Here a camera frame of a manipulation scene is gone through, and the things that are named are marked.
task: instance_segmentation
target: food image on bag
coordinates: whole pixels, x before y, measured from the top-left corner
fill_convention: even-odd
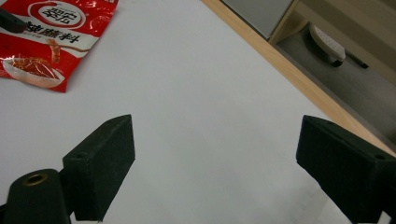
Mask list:
[[[7,0],[2,9],[28,23],[0,29],[0,77],[66,92],[67,80],[107,28],[118,0]]]

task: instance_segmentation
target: white table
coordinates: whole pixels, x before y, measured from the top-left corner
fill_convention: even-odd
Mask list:
[[[318,189],[295,153],[324,115],[200,1],[120,0],[68,93],[0,79],[0,106],[0,203],[124,114],[136,161],[105,223],[293,223]]]

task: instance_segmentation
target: red packaging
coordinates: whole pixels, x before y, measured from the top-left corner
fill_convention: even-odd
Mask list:
[[[0,77],[66,92],[67,80],[108,26],[118,0],[7,0],[1,8],[28,22],[22,34],[0,28]]]

